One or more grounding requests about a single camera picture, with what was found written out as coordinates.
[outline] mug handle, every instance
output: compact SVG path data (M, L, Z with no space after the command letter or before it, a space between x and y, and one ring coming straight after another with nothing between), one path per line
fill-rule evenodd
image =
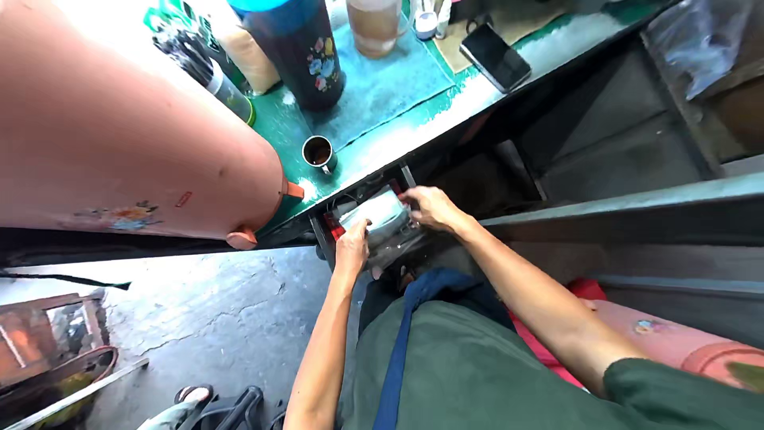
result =
M396 36L396 39L400 39L408 30L411 29L414 25L414 11L419 6L419 1L412 0L409 2L409 20L406 22L406 25L402 27L398 27L398 35Z

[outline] teal countertop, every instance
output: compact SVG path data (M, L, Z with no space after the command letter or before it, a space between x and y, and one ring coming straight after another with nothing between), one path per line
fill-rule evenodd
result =
M659 11L666 3L666 0L623 0L608 3L600 14L566 14L556 18L513 45L533 70L522 86L574 60L620 31L626 31ZM575 40L567 44L556 43L562 38ZM304 162L300 150L312 133L285 86L281 85L263 96L251 97L257 112L253 129L276 149L286 178L305 190L302 200L285 197L274 218L257 232L258 235L274 230L316 204L396 163L411 151L509 96L496 90L474 66L457 74L451 73L435 44L428 41L426 46L455 85L338 151L338 166L332 175L323 174L320 169Z

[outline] red cloth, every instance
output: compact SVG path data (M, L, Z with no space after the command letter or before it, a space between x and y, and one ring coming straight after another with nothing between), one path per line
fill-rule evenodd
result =
M607 300L607 296L605 295L605 292L602 291L602 288L600 288L600 284L593 279L575 279L568 284L568 289L579 298L585 298L587 300ZM559 361L557 361L555 356L553 356L544 345L541 345L541 342L536 339L536 336L533 336L533 333L528 330L528 327L517 319L512 311L510 311L510 317L515 324L517 334L526 342L526 344L528 344L530 350L533 351L544 366L548 367L552 372L557 373L558 376L571 384L580 388L584 387L583 384L578 382L578 380L575 379Z

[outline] smartphone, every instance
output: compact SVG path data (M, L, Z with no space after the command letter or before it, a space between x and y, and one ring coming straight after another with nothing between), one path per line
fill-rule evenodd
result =
M488 24L475 28L461 42L459 50L502 93L508 93L530 76L530 65Z

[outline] blue strap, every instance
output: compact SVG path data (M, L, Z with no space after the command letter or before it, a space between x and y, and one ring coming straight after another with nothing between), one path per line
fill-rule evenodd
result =
M394 430L398 422L400 388L403 385L403 368L406 365L406 347L409 343L413 312L444 288L459 291L474 285L476 281L472 277L453 269L433 269L406 287L406 293L403 294L403 319L400 321L398 336L390 354L390 362L387 364L373 430Z

